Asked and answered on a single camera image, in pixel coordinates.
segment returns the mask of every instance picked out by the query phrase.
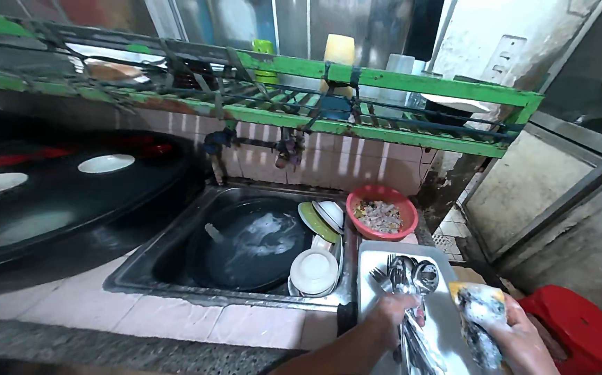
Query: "tiled countertop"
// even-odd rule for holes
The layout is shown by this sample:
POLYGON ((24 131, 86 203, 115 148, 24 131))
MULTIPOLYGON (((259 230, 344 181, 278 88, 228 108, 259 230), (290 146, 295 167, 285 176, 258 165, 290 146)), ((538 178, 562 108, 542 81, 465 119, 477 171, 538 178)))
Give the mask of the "tiled countertop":
POLYGON ((311 350, 336 337, 335 313, 230 305, 111 293, 104 279, 128 255, 88 272, 0 294, 0 319, 87 328, 140 337, 311 350))

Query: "fork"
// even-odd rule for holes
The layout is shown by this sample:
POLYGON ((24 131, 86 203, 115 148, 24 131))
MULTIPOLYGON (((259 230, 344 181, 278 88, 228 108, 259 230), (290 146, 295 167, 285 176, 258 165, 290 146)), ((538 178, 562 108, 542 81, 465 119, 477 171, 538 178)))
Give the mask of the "fork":
POLYGON ((393 293, 393 286, 388 276, 384 274, 379 268, 375 267, 371 272, 370 276, 377 282, 382 290, 387 293, 393 293))
POLYGON ((391 267, 393 266, 393 261, 396 260, 396 256, 393 254, 389 254, 386 262, 386 274, 387 276, 391 275, 391 267))

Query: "tiled wall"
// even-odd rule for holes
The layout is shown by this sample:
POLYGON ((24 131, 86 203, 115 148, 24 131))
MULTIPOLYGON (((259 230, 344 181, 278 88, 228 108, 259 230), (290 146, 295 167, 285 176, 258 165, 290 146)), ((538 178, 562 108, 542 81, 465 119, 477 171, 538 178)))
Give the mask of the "tiled wall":
MULTIPOLYGON (((197 145, 206 134, 222 130, 222 122, 193 115, 173 114, 149 109, 133 113, 113 106, 76 98, 0 91, 0 109, 36 115, 72 127, 84 129, 138 129, 172 133, 192 139, 197 145)), ((280 139, 277 127, 239 124, 240 137, 263 141, 280 139)), ((383 183, 405 195, 415 195, 425 177, 436 150, 361 140, 330 134, 305 136, 304 157, 294 170, 275 168, 276 153, 253 145, 228 148, 223 160, 229 175, 254 180, 294 183, 350 191, 365 183, 383 183)))

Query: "green plate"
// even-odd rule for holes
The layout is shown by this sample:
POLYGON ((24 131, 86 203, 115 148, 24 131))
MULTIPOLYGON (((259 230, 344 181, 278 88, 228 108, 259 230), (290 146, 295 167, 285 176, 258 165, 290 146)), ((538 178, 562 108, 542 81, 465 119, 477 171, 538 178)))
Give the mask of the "green plate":
POLYGON ((336 243, 340 235, 337 234, 329 224, 326 224, 320 215, 315 211, 311 202, 305 201, 299 204, 299 216, 313 232, 319 234, 321 238, 330 243, 336 243))

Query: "large black pan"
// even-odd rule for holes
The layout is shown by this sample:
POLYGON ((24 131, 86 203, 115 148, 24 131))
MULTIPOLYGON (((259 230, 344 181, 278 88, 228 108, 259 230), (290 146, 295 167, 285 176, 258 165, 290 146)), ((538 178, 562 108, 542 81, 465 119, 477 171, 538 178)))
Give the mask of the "large black pan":
POLYGON ((241 292, 266 292, 284 283, 296 256, 312 244, 297 207, 284 198, 255 198, 209 215, 206 224, 224 240, 217 243, 197 228, 188 239, 189 275, 205 288, 241 292))

